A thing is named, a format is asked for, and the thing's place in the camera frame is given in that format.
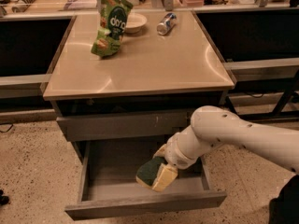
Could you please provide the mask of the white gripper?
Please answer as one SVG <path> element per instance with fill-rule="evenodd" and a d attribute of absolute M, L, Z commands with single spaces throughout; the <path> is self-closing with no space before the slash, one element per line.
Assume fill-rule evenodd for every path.
<path fill-rule="evenodd" d="M 164 156 L 169 163 L 160 165 L 152 185 L 154 191 L 165 190 L 177 178 L 178 169 L 184 170 L 196 163 L 199 158 L 197 145 L 198 140 L 194 134 L 175 133 L 166 145 L 154 153 L 153 157 Z"/>

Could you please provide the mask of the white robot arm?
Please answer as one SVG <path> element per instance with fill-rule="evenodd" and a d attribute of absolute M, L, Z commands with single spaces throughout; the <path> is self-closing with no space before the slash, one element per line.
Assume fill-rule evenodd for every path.
<path fill-rule="evenodd" d="M 216 106 L 202 106 L 190 125 L 168 139 L 156 155 L 165 163 L 158 169 L 153 189 L 162 191 L 177 177 L 178 170 L 222 145 L 242 147 L 295 174 L 299 173 L 299 132 L 256 124 Z"/>

